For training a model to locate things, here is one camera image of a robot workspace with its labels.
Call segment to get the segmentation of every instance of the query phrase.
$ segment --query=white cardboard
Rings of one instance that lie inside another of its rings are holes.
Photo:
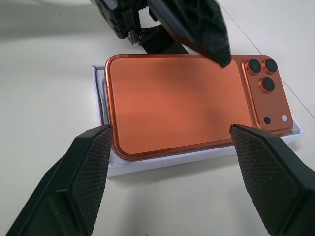
[[[109,124],[109,115],[107,109],[106,81],[104,78],[104,66],[93,66],[93,79],[95,84],[95,99],[98,113],[99,125]],[[304,135],[303,130],[293,117],[293,129],[290,133],[282,136],[287,143],[291,143],[298,137]],[[235,154],[234,146],[219,147],[203,151],[160,157],[149,160],[127,161],[118,157],[112,150],[109,158],[109,167],[107,176],[118,176],[138,171],[151,170],[166,166],[179,165],[194,161],[202,161],[222,156]]]

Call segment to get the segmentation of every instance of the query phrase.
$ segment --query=table surface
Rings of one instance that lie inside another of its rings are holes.
[[[315,169],[315,3],[220,0],[233,54],[278,63],[305,136],[290,147]],[[144,53],[87,0],[0,2],[0,235],[73,138],[97,126],[93,64]],[[146,11],[144,26],[152,23]],[[108,179],[94,234],[266,236],[235,155]]]

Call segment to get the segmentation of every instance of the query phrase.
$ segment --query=smartphone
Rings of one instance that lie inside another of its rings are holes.
[[[117,55],[105,65],[113,149],[127,160],[232,144],[231,124],[293,127],[276,62],[233,55],[222,69],[200,55]]]

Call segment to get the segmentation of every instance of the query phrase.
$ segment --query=camera lens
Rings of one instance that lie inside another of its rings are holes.
[[[266,124],[270,124],[270,122],[271,122],[271,120],[270,120],[269,117],[265,117],[265,118],[264,118],[264,121],[265,121]]]
[[[261,71],[261,64],[256,59],[250,59],[248,61],[248,68],[253,74],[258,74]]]
[[[267,72],[269,72],[271,74],[275,73],[278,70],[277,63],[272,59],[265,60],[264,66],[265,66],[265,69],[267,70]]]
[[[261,86],[263,90],[265,90],[266,92],[272,92],[275,89],[275,83],[269,77],[265,77],[261,79]]]

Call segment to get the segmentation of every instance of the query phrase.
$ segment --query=white box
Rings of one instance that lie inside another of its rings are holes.
[[[104,66],[93,66],[93,79],[95,83],[95,98],[98,111],[99,125],[109,124],[109,114],[107,109],[106,80],[104,78]],[[290,133],[282,136],[288,144],[304,135],[303,130],[293,118],[293,129]],[[145,171],[166,166],[179,165],[194,161],[202,161],[216,157],[235,154],[234,146],[219,147],[203,151],[160,157],[149,160],[127,161],[118,157],[113,151],[110,153],[108,177],[118,176],[138,171]]]

